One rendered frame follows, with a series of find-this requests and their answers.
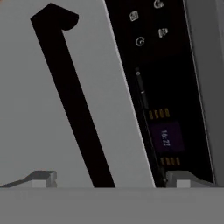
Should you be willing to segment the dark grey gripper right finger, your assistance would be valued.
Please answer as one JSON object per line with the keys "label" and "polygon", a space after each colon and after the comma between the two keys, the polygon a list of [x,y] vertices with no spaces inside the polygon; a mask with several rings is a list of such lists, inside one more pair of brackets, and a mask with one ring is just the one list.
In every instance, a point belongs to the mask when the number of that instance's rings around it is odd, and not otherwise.
{"label": "dark grey gripper right finger", "polygon": [[170,188],[216,187],[216,184],[199,179],[189,171],[168,171],[166,178],[166,186]]}

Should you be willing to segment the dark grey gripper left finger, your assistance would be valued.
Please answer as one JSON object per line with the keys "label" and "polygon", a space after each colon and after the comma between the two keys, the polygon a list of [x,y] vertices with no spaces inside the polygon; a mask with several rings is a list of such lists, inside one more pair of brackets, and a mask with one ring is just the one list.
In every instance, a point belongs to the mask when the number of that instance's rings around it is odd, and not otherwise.
{"label": "dark grey gripper left finger", "polygon": [[30,187],[30,188],[52,188],[56,187],[56,171],[33,171],[25,178],[0,185],[0,188]]}

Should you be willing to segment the black dishwasher control panel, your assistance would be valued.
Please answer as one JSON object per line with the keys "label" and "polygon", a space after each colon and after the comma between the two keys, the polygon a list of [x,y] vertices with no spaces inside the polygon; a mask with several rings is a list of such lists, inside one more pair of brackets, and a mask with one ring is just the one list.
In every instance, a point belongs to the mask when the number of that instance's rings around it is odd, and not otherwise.
{"label": "black dishwasher control panel", "polygon": [[185,0],[105,0],[152,177],[214,182]]}

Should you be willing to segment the grey dishwasher door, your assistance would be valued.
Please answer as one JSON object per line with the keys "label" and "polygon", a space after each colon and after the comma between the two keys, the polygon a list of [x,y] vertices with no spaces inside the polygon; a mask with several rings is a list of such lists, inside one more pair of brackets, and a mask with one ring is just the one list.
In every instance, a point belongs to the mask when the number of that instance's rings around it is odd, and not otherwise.
{"label": "grey dishwasher door", "polygon": [[0,0],[0,185],[55,171],[60,187],[92,181],[31,18],[49,3],[80,19],[65,39],[115,185],[154,185],[104,0]]}

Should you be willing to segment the grey cupboard panel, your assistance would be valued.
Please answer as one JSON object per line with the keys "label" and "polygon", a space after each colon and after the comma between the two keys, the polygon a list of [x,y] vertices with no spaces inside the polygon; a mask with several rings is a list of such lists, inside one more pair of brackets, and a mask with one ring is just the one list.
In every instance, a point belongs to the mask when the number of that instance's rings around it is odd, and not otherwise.
{"label": "grey cupboard panel", "polygon": [[224,0],[185,0],[215,182],[224,187]]}

